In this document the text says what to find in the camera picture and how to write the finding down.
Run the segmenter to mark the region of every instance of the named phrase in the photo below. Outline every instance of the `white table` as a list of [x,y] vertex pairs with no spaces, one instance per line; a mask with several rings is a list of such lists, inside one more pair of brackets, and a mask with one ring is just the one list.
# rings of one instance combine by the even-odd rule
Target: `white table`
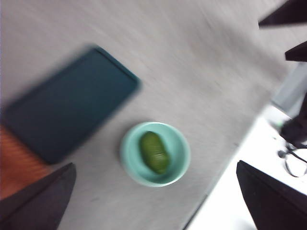
[[275,179],[307,195],[307,176],[294,178],[277,155],[284,149],[284,139],[272,127],[289,119],[273,106],[267,106],[242,141],[218,183],[211,191],[188,230],[254,230],[256,229],[244,202],[236,177],[236,164],[243,160]]

